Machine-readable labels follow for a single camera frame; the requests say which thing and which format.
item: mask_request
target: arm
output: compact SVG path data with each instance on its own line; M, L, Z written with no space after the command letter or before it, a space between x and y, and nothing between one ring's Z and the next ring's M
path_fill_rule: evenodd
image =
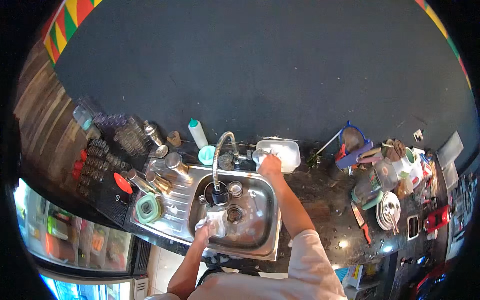
M210 226L208 224L197 230L185 259L168 283L167 293L172 293L181 300L186 300L195 290L202 253L208 245L209 235Z
M281 173L282 162L268 155L258 169L273 185L282 212L282 220L293 239L288 277L321 290L320 299L344 299L342 284L330 264L320 237L305 208L295 196Z
M305 208L283 178L281 170L282 162L280 159L274 155L268 155L258 169L258 173L272 183L282 212L283 224L294 239L304 230L315 230L315 226L313 226Z

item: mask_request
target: sink drain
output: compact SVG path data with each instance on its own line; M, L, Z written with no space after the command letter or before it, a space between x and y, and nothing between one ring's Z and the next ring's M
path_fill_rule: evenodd
M230 223L237 224L243 219L243 210L236 206L232 205L227 210L227 220Z

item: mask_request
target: glass door fridge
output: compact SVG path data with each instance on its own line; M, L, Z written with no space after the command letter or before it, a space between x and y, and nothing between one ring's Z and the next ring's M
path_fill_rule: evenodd
M133 269L138 269L132 263L139 263L137 254L143 241L137 239L134 243L136 238L131 233L66 212L40 196L22 179L13 195L23 240L31 254L47 265L60 266L68 274L92 276L94 273L93 276L98 277L131 276ZM145 266L147 263L148 256L143 261Z
M48 272L40 276L58 300L130 300L136 298L134 279L92 282L65 278Z

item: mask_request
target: colorful painted border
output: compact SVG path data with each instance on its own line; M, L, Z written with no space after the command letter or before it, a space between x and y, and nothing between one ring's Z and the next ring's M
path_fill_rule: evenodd
M444 37L447 39L447 43L452 48L453 53L455 54L460 66L462 67L463 73L465 74L465 78L467 79L468 87L472 90L472 85L470 84L470 79L468 78L467 70L465 70L465 66L463 65L462 58L460 57L458 50L455 47L455 44L452 41L452 38L448 35L445 26L442 24L442 21L438 18L437 14L433 11L433 9L428 5L427 1L425 0L415 0L415 2L427 13L427 15L432 19L432 21L437 25L438 29L442 32Z
M80 24L103 0L64 0L42 30L43 44L53 65Z
M85 18L102 1L103 0L64 0L55 14L50 17L42 30L42 38L54 66L65 49L65 46L67 46L68 41L75 31L77 31L78 26L80 26ZM451 37L448 35L445 26L430 5L428 5L427 1L415 0L415 2L427 13L446 38L448 45L452 48L453 53L462 67L468 86L471 90L472 85L468 78L467 71L465 70L465 66L463 65L462 58L460 57Z

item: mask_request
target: black wall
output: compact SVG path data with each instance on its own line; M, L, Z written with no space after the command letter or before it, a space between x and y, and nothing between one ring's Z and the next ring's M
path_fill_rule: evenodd
M376 142L433 149L458 130L458 167L478 147L462 69L414 1L103 2L56 71L72 98L188 140L190 117L211 143L225 131L328 141L351 120Z

